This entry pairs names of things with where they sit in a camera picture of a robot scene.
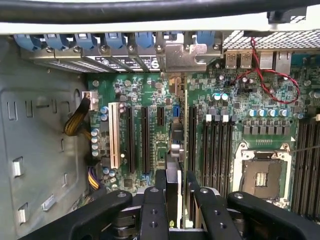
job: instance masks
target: metal bracket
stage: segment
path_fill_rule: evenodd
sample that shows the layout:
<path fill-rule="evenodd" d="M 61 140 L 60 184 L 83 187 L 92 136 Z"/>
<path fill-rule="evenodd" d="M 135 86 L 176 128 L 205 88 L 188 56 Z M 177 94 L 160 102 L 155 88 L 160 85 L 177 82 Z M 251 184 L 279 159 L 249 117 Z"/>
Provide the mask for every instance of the metal bracket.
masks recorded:
<path fill-rule="evenodd" d="M 165 60 L 167 72 L 205 72 L 206 63 L 196 62 L 196 55 L 205 54 L 207 45 L 192 44 L 188 52 L 182 44 L 167 45 L 165 47 Z"/>

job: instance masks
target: black plastic bracket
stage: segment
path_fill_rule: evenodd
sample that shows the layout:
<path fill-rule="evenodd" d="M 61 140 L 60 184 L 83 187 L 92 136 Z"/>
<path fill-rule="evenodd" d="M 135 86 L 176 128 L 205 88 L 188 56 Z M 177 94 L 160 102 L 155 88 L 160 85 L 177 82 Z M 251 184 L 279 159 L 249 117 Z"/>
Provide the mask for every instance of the black plastic bracket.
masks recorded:
<path fill-rule="evenodd" d="M 127 191 L 113 191 L 97 200 L 45 225 L 20 240 L 98 240 L 118 212 L 129 206 L 132 195 Z"/>
<path fill-rule="evenodd" d="M 256 196 L 236 191 L 228 195 L 227 201 L 231 208 L 258 222 L 259 231 L 267 235 L 268 240 L 319 239 L 319 225 Z"/>

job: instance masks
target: metal sheet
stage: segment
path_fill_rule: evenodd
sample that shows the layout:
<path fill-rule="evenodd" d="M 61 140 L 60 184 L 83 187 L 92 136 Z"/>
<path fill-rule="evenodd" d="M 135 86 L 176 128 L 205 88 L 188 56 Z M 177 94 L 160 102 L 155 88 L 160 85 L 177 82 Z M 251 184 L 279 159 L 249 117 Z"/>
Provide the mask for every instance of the metal sheet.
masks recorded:
<path fill-rule="evenodd" d="M 0 239 L 5 240 L 62 217 L 87 189 L 87 140 L 62 133 L 68 113 L 76 109 L 75 89 L 85 87 L 77 74 L 48 71 L 21 60 L 18 52 L 12 42 L 0 62 L 0 215 L 5 219 Z M 14 177 L 17 160 L 23 171 Z M 41 206 L 52 194 L 55 203 L 45 212 Z"/>

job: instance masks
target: black cable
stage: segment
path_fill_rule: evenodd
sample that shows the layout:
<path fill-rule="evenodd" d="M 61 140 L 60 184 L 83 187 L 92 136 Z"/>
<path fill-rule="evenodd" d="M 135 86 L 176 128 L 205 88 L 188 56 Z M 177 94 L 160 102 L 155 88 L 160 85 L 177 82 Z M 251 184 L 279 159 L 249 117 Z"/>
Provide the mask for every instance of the black cable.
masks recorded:
<path fill-rule="evenodd" d="M 96 3 L 1 0 L 0 22 L 101 24 L 162 21 L 290 10 L 316 4 L 320 4 L 320 0 L 146 0 Z"/>

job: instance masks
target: white pci slot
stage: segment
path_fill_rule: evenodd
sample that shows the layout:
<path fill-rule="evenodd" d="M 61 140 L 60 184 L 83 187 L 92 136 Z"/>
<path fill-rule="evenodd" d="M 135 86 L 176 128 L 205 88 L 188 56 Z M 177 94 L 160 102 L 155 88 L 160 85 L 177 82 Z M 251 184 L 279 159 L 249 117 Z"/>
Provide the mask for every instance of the white pci slot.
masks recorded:
<path fill-rule="evenodd" d="M 111 168 L 118 169 L 121 165 L 120 158 L 120 133 L 119 133 L 119 103 L 111 102 L 109 107 L 109 135 L 110 135 L 110 160 Z"/>

